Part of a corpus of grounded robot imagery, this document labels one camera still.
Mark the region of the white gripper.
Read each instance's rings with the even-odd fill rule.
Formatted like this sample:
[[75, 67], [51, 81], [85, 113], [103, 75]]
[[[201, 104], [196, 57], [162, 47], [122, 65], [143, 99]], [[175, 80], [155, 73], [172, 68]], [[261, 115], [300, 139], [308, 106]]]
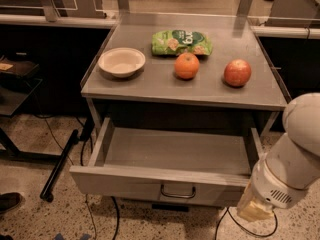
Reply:
[[307, 191], [287, 186], [259, 160], [237, 204], [237, 215], [248, 221], [267, 220], [273, 217], [273, 207], [289, 209], [303, 199]]

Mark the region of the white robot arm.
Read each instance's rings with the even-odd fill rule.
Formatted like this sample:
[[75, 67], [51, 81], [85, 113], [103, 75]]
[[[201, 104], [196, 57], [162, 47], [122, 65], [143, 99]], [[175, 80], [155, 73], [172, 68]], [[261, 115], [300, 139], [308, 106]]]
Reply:
[[237, 205], [237, 215], [248, 222], [269, 219], [276, 208], [293, 207], [320, 178], [320, 94], [293, 99], [282, 124], [285, 133], [254, 165]]

